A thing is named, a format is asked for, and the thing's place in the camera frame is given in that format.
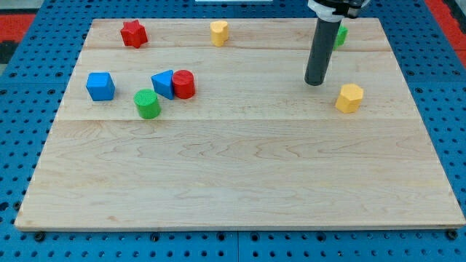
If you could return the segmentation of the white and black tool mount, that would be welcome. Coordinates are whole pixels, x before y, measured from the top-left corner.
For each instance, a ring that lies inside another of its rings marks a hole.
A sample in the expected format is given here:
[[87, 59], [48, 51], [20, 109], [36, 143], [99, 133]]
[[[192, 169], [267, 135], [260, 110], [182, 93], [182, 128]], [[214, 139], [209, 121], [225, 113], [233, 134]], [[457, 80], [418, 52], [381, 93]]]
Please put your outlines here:
[[321, 20], [329, 23], [340, 22], [343, 18], [355, 19], [368, 0], [308, 0], [307, 6]]

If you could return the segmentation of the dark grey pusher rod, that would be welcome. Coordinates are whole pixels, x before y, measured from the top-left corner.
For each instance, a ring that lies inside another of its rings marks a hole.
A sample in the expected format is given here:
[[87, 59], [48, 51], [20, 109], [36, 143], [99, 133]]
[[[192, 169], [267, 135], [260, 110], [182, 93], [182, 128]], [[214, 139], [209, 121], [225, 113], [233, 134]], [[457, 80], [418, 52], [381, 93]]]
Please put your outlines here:
[[341, 21], [333, 23], [320, 18], [317, 19], [304, 75], [304, 81], [307, 84], [318, 86], [323, 83], [340, 25]]

